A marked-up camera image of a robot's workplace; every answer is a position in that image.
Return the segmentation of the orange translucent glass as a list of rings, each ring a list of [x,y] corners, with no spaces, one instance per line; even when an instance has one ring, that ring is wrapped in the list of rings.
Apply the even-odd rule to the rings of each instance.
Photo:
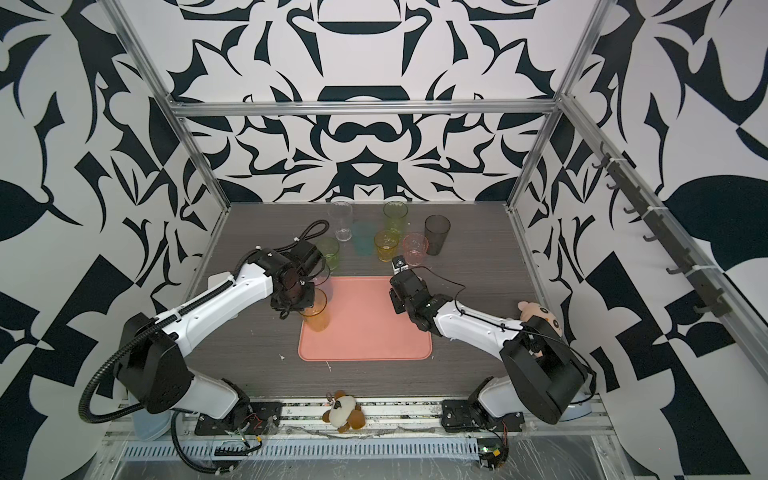
[[[328,299],[324,291],[316,289],[312,306],[300,311],[305,324],[314,332],[324,331],[330,324]]]

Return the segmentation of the pink rectangular tray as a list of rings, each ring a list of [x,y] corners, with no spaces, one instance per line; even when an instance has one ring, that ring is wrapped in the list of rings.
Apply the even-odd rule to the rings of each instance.
[[[305,320],[298,345],[307,362],[419,361],[432,355],[432,337],[392,305],[386,276],[330,280],[331,300]]]

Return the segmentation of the clear glass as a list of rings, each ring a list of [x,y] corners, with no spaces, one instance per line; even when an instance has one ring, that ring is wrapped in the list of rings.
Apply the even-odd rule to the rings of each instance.
[[[329,204],[328,214],[333,234],[337,241],[347,242],[352,239],[353,205],[346,201]]]

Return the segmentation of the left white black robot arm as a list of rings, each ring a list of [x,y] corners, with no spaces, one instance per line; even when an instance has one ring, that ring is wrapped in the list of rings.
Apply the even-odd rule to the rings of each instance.
[[[156,320],[131,320],[121,344],[158,325],[159,331],[131,348],[113,367],[118,380],[151,414],[169,410],[237,420],[248,415],[250,401],[224,379],[190,369],[186,357],[209,335],[243,310],[267,300],[285,318],[313,305],[313,273],[325,266],[318,248],[300,240],[287,250],[257,248],[236,271],[186,304]]]

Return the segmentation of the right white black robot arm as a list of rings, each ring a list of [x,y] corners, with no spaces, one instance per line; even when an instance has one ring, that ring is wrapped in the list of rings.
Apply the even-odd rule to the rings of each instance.
[[[493,316],[456,296],[432,294],[407,267],[391,277],[389,295],[395,312],[407,314],[419,330],[473,346],[505,368],[505,376],[483,380],[467,400],[447,408],[445,430],[495,429],[507,416],[525,412],[550,425],[592,413],[594,371],[542,305],[521,301],[518,319]]]

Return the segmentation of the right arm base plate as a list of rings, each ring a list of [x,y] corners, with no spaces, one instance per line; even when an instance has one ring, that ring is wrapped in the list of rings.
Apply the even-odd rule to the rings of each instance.
[[[522,412],[512,412],[496,418],[483,410],[480,404],[469,400],[443,400],[441,406],[441,427],[448,433],[480,432],[491,433],[521,432],[525,419]]]

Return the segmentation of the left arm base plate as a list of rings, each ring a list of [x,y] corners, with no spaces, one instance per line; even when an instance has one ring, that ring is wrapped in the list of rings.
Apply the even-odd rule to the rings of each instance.
[[[198,417],[194,433],[197,436],[261,435],[280,426],[283,403],[277,401],[251,402],[238,405],[233,413],[221,420],[206,415]]]

